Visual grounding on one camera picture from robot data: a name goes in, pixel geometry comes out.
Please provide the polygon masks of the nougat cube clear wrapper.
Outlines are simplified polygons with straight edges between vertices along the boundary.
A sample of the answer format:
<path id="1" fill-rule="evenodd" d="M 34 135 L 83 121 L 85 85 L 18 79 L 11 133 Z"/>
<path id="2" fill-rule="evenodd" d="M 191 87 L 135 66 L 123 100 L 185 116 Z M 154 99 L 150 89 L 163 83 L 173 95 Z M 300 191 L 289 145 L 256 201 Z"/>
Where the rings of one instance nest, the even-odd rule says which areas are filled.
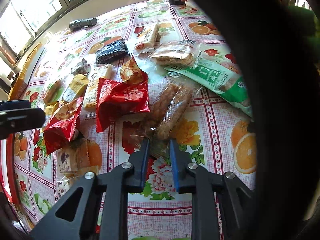
<path id="1" fill-rule="evenodd" d="M 57 152 L 57 171 L 61 179 L 77 178 L 87 172 L 96 175 L 102 166 L 100 146 L 93 140 L 77 139 Z"/>

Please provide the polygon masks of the brown bar clear wrapper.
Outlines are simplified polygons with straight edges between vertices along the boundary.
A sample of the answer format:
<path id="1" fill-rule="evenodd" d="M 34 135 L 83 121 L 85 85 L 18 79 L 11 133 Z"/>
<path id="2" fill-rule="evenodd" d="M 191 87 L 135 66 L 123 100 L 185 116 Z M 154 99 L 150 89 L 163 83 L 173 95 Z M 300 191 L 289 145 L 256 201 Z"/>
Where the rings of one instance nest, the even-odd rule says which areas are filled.
<path id="1" fill-rule="evenodd" d="M 64 91 L 64 80 L 58 79 L 55 82 L 51 83 L 43 96 L 43 102 L 45 105 L 49 105 L 55 101 L 59 101 L 61 94 Z"/>

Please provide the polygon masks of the small yellow snack packet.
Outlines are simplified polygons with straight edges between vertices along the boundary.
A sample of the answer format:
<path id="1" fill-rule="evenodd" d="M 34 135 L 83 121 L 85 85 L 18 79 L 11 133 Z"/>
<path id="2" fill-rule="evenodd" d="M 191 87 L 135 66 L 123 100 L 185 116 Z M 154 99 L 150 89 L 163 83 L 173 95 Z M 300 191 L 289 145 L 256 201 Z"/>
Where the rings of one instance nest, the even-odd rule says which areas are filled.
<path id="1" fill-rule="evenodd" d="M 65 90 L 62 96 L 62 100 L 64 102 L 71 102 L 74 99 L 82 96 L 82 94 L 87 88 L 88 83 L 89 83 L 89 79 L 83 74 L 75 75 L 71 83 Z"/>

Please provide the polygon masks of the floral fruit vinyl tablecloth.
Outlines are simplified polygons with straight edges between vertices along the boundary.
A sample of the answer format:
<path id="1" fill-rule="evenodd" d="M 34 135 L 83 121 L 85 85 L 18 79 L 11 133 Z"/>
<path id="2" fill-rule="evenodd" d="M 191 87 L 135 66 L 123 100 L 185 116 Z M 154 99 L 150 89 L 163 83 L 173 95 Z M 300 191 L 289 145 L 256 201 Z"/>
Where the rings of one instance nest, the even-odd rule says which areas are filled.
<path id="1" fill-rule="evenodd" d="M 95 53 L 122 38 L 133 49 L 144 30 L 159 25 L 160 43 L 192 40 L 203 44 L 198 73 L 238 74 L 230 48 L 209 17 L 192 1 L 171 6 L 168 0 L 151 0 L 112 10 L 98 17 L 95 27 L 72 32 L 63 30 L 46 44 L 23 98 L 33 107 L 43 107 L 47 83 L 86 59 L 95 63 Z M 139 150 L 146 135 L 141 114 L 123 116 L 104 132 L 97 133 L 95 111 L 83 109 L 80 131 L 100 147 L 100 172 L 111 171 Z M 208 88 L 203 88 L 186 110 L 172 136 L 191 160 L 217 174 L 234 172 L 250 189 L 254 188 L 253 137 L 246 131 L 249 117 Z M 31 230 L 71 187 L 65 176 L 70 158 L 64 153 L 48 154 L 40 129 L 15 135 L 14 175 L 20 205 L 16 212 L 26 230 Z M 146 184 L 141 193 L 129 195 L 129 238 L 154 236 L 159 239 L 189 237 L 191 198 L 178 194 L 173 185 L 165 142 L 152 147 Z"/>

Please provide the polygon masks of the clear brown cake packet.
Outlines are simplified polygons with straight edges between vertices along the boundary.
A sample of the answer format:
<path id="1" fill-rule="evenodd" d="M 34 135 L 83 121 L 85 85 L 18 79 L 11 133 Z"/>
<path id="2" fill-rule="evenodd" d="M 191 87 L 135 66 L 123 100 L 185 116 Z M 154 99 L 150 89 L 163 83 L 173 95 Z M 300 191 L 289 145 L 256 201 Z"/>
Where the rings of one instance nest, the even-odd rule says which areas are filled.
<path id="1" fill-rule="evenodd" d="M 159 66 L 193 66 L 199 57 L 202 45 L 196 41 L 182 40 L 159 45 L 149 60 Z"/>

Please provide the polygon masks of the yellow cracker packet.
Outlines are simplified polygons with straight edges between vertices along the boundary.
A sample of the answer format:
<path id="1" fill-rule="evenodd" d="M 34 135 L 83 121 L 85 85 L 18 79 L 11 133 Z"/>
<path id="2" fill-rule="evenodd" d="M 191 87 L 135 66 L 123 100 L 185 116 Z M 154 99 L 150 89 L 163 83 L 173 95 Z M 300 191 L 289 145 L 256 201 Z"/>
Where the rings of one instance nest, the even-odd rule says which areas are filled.
<path id="1" fill-rule="evenodd" d="M 90 72 L 89 83 L 84 95 L 83 108 L 87 111 L 93 111 L 97 105 L 97 93 L 99 79 L 111 79 L 115 66 L 107 63 L 96 65 Z"/>

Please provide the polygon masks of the black snack packet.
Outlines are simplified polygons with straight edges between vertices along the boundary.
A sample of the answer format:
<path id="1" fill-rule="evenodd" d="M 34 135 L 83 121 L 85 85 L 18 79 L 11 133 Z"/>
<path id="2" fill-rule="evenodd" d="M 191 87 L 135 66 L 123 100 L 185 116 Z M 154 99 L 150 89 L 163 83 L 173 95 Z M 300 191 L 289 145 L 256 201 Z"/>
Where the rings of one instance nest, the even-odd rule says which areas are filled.
<path id="1" fill-rule="evenodd" d="M 95 53 L 95 63 L 112 63 L 120 58 L 129 55 L 129 50 L 125 41 L 121 38 L 104 46 Z"/>

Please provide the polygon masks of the clear twin granola bar pack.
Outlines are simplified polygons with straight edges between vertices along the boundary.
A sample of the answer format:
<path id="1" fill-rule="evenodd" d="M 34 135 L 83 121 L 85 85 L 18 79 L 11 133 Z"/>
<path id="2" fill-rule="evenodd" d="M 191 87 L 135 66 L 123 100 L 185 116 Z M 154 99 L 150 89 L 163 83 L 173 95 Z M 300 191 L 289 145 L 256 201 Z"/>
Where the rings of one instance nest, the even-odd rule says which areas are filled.
<path id="1" fill-rule="evenodd" d="M 143 139 L 151 141 L 151 155 L 169 157 L 169 139 L 173 129 L 181 123 L 201 85 L 177 72 L 168 72 L 165 86 L 150 106 L 138 128 L 129 136 L 129 143 L 140 147 Z"/>

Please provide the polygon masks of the green snack bag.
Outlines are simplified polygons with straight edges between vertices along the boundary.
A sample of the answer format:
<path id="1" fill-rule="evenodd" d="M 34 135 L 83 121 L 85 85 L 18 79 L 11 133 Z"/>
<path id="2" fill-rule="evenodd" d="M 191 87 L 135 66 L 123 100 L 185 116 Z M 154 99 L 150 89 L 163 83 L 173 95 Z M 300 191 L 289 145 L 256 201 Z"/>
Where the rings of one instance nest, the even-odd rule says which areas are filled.
<path id="1" fill-rule="evenodd" d="M 248 116 L 253 116 L 247 87 L 241 74 L 203 58 L 199 58 L 193 66 L 167 65 L 164 68 L 192 79 Z"/>

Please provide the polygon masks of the black flashlight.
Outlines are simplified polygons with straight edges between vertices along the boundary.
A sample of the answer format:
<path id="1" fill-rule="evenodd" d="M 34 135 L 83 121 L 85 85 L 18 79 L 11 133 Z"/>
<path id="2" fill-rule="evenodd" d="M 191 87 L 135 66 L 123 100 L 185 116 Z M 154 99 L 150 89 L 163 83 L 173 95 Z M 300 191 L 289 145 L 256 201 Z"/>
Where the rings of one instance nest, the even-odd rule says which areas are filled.
<path id="1" fill-rule="evenodd" d="M 74 20 L 69 24 L 70 30 L 78 30 L 86 27 L 93 27 L 97 24 L 97 18 L 88 18 L 88 19 L 80 19 Z"/>

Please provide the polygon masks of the red plastic chair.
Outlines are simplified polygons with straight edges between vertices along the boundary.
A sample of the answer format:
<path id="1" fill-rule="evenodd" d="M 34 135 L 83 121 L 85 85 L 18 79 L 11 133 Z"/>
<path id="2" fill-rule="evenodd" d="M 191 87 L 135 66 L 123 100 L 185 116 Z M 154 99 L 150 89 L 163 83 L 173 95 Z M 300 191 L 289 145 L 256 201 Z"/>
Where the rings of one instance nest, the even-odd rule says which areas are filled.
<path id="1" fill-rule="evenodd" d="M 1 140 L 1 187 L 9 203 L 21 203 L 15 179 L 14 134 Z"/>

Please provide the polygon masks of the large red snack bag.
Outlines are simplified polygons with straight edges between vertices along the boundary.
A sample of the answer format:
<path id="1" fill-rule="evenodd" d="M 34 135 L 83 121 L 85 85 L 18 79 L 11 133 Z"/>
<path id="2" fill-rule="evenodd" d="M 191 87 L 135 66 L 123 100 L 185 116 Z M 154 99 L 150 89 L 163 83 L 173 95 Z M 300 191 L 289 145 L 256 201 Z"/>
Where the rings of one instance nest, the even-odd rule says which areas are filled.
<path id="1" fill-rule="evenodd" d="M 100 78 L 97 90 L 96 132 L 104 132 L 112 122 L 131 113 L 148 113 L 148 75 L 131 57 L 120 69 L 121 81 Z"/>

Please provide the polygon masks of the orange yellow snack packet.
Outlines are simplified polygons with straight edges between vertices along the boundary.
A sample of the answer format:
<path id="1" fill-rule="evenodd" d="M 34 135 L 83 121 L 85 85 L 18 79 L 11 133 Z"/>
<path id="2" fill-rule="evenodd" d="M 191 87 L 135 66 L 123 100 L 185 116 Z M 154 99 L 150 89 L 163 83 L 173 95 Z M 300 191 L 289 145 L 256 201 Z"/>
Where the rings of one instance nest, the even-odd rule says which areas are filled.
<path id="1" fill-rule="evenodd" d="M 58 101 L 49 103 L 49 105 L 47 105 L 44 110 L 46 116 L 52 116 L 59 107 L 60 107 L 60 103 Z"/>

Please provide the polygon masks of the white red snack bar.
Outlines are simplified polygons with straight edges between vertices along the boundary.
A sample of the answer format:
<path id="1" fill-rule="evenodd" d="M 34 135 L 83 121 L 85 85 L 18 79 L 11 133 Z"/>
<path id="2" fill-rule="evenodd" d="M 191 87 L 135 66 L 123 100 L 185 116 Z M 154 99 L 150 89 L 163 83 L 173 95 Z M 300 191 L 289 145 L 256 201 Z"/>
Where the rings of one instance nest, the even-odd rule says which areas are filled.
<path id="1" fill-rule="evenodd" d="M 144 25 L 142 31 L 138 33 L 137 40 L 133 49 L 133 55 L 139 56 L 141 54 L 153 52 L 155 49 L 158 31 L 158 22 Z"/>

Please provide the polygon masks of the small dark candy wrapper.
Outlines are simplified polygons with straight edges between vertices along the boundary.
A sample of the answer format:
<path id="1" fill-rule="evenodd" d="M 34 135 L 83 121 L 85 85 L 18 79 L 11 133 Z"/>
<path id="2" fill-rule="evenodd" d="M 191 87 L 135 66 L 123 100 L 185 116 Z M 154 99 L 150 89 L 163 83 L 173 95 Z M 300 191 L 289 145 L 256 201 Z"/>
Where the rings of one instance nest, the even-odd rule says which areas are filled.
<path id="1" fill-rule="evenodd" d="M 83 58 L 75 66 L 71 68 L 72 75 L 82 74 L 87 76 L 91 71 L 91 65 L 87 63 L 87 60 Z"/>

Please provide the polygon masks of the small red snack bag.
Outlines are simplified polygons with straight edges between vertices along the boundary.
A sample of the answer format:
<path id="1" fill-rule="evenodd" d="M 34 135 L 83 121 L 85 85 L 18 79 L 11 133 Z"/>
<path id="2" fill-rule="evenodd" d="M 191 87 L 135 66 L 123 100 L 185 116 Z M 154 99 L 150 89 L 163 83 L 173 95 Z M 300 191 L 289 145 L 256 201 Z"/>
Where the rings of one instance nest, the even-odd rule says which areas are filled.
<path id="1" fill-rule="evenodd" d="M 47 154 L 63 148 L 76 137 L 83 97 L 61 105 L 50 118 L 43 132 Z"/>

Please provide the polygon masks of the yellow wooden chair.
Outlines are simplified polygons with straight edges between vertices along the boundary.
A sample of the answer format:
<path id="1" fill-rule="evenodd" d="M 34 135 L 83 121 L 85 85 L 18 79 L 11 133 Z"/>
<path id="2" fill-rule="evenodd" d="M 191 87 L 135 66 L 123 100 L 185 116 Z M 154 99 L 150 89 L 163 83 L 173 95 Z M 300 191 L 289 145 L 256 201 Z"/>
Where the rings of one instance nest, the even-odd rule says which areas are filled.
<path id="1" fill-rule="evenodd" d="M 18 100 L 22 96 L 43 51 L 44 45 L 40 42 L 28 55 L 18 77 L 15 79 L 14 84 L 11 86 L 8 100 Z"/>

